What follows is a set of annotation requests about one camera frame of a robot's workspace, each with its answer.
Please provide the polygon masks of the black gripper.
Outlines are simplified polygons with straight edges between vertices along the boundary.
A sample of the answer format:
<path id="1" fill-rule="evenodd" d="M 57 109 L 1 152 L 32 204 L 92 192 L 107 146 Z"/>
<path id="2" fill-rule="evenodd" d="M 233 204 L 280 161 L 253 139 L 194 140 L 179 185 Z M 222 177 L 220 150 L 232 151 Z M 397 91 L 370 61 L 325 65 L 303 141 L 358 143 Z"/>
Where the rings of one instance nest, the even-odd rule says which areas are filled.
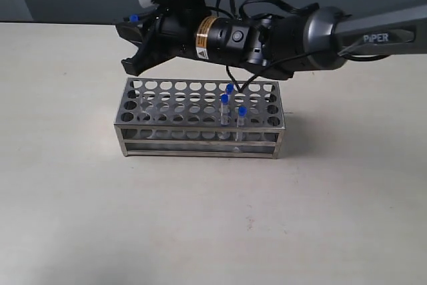
<path id="1" fill-rule="evenodd" d="M 252 23 L 216 17 L 207 9 L 166 11 L 159 19 L 123 21 L 115 24 L 117 34 L 137 48 L 121 64 L 129 75 L 138 76 L 175 57 L 228 65 L 267 65 L 260 31 Z"/>

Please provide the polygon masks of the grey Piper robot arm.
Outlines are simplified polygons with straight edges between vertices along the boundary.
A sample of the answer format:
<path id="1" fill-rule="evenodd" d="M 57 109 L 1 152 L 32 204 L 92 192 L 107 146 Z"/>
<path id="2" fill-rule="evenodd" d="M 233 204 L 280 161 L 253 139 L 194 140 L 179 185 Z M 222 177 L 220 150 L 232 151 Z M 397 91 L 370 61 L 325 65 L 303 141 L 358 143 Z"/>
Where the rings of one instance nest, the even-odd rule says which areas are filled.
<path id="1" fill-rule="evenodd" d="M 371 14 L 316 7 L 287 17 L 215 17 L 208 9 L 156 11 L 116 25 L 137 47 L 122 66 L 138 76 L 175 57 L 236 67 L 267 79 L 297 71 L 334 70 L 349 60 L 377 60 L 426 52 L 426 1 Z"/>

